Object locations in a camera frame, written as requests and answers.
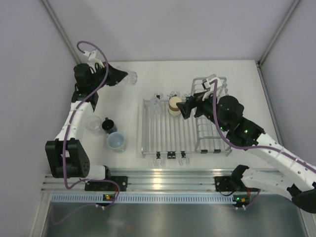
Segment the cream steel cup brown band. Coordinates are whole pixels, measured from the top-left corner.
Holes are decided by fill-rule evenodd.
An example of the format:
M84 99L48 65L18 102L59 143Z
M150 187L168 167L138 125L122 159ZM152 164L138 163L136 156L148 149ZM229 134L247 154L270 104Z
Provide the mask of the cream steel cup brown band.
M177 106L177 103L182 102L182 99L178 96L173 96L169 99L168 102L168 112L172 115L172 116L178 116L181 114L180 109Z

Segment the light blue ceramic mug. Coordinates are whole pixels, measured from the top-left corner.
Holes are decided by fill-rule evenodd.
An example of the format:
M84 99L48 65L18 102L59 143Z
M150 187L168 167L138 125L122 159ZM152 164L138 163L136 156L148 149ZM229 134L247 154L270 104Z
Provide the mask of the light blue ceramic mug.
M126 149L126 139L123 134L113 132L107 137L107 146L114 152L123 153Z

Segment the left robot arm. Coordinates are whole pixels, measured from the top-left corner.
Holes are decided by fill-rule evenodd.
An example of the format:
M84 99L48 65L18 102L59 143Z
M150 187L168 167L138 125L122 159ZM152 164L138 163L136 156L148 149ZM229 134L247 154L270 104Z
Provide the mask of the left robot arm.
M74 67L75 90L71 109L61 131L52 141L47 141L45 152L54 178L96 179L101 190L112 186L106 166L93 165L83 148L85 126L98 103L96 88L115 86L128 78L128 71L98 63L80 63Z

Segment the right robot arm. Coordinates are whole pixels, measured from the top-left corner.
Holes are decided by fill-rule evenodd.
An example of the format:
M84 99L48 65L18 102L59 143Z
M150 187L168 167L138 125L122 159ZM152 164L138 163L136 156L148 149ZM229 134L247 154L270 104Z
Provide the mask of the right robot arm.
M202 99L203 93L178 102L182 116L188 119L205 116L215 124L220 137L230 147L249 152L277 169L279 175L268 175L246 165L238 165L231 175L235 190L256 188L278 194L301 210L316 212L316 168L276 142L262 127L243 117L244 106L230 95L220 99L214 94Z

